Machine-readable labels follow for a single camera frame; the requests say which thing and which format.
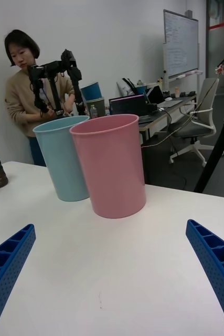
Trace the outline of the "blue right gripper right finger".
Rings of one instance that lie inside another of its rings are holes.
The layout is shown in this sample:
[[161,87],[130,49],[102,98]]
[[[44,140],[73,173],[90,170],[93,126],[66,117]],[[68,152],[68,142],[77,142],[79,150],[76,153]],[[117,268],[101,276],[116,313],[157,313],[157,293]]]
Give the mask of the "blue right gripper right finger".
[[186,236],[224,312],[224,240],[196,221],[187,221]]

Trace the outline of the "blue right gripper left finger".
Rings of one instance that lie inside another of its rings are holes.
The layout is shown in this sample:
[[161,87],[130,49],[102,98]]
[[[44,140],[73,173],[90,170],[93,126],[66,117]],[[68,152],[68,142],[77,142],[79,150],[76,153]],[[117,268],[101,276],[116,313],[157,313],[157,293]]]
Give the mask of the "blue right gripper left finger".
[[0,317],[35,240],[35,227],[28,224],[0,245]]

